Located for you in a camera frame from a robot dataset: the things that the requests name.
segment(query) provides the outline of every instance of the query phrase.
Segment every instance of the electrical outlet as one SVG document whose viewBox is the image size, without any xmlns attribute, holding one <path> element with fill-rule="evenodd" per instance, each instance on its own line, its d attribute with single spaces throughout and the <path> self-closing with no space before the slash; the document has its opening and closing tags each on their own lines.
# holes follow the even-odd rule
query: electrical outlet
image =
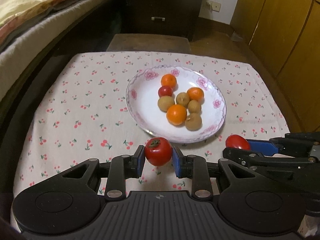
<svg viewBox="0 0 320 240">
<path fill-rule="evenodd" d="M 206 8 L 208 8 L 210 11 L 216 11 L 219 12 L 221 8 L 221 3 L 213 2 L 209 0 L 204 1 L 204 5 Z"/>
</svg>

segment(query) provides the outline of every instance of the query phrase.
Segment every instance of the cherry print tablecloth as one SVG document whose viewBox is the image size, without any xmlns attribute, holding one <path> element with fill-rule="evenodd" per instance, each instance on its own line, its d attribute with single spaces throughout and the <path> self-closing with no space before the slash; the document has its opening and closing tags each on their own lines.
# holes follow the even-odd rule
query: cherry print tablecloth
<svg viewBox="0 0 320 240">
<path fill-rule="evenodd" d="M 133 155 L 138 145 L 146 144 L 151 137 L 131 118 L 125 92 L 137 73 L 162 64 L 204 74 L 220 88 L 226 100 L 224 126 L 205 141 L 178 145 L 185 155 L 196 154 L 208 162 L 217 162 L 230 134 L 265 140 L 289 132 L 263 80 L 248 64 L 176 53 L 78 54 L 35 112 L 17 167 L 14 196 L 86 159 L 110 162 L 118 155 Z M 106 179 L 99 194 L 104 193 L 105 184 Z M 212 184 L 218 193 L 214 180 Z M 130 190 L 190 189 L 191 180 L 176 178 L 171 162 L 154 167 L 146 161 L 142 177 L 126 181 L 127 194 Z"/>
</svg>

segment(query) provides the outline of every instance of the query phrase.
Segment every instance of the red tomato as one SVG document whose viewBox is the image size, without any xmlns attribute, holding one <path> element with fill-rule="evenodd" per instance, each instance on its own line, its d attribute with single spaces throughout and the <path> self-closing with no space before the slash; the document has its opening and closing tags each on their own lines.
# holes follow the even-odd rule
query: red tomato
<svg viewBox="0 0 320 240">
<path fill-rule="evenodd" d="M 250 150 L 250 144 L 240 135 L 233 134 L 226 139 L 226 147 Z"/>
<path fill-rule="evenodd" d="M 172 146 L 170 142 L 162 137 L 152 138 L 144 148 L 147 160 L 153 166 L 163 166 L 172 157 Z"/>
<path fill-rule="evenodd" d="M 159 97 L 169 96 L 172 97 L 173 89 L 169 86 L 162 86 L 158 90 Z"/>
</svg>

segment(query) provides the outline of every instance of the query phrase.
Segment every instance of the orange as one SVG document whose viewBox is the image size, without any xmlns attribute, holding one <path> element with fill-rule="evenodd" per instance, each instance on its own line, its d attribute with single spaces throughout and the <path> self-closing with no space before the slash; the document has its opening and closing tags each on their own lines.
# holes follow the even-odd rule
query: orange
<svg viewBox="0 0 320 240">
<path fill-rule="evenodd" d="M 197 100 L 198 102 L 201 102 L 204 99 L 204 92 L 201 88 L 189 88 L 187 94 L 190 97 L 190 101 Z"/>
<path fill-rule="evenodd" d="M 187 118 L 187 109 L 182 105 L 170 106 L 167 111 L 167 119 L 170 124 L 180 125 Z"/>
<path fill-rule="evenodd" d="M 171 88 L 175 88 L 177 85 L 177 79 L 174 75 L 172 74 L 165 74 L 161 78 L 161 85 L 162 86 L 169 86 Z"/>
</svg>

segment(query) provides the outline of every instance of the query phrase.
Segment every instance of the floral plate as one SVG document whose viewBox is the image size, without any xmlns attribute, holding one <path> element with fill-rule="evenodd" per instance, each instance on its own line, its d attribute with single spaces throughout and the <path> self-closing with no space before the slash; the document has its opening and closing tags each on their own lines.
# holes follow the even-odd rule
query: floral plate
<svg viewBox="0 0 320 240">
<path fill-rule="evenodd" d="M 171 125 L 166 113 L 159 109 L 157 102 L 161 77 L 168 73 L 177 78 L 174 97 L 190 87 L 200 87 L 204 91 L 202 127 L 199 130 L 189 131 L 185 126 Z M 127 87 L 126 103 L 140 128 L 175 143 L 194 143 L 209 138 L 221 128 L 226 117 L 226 102 L 219 88 L 200 73 L 179 66 L 160 65 L 138 73 Z"/>
</svg>

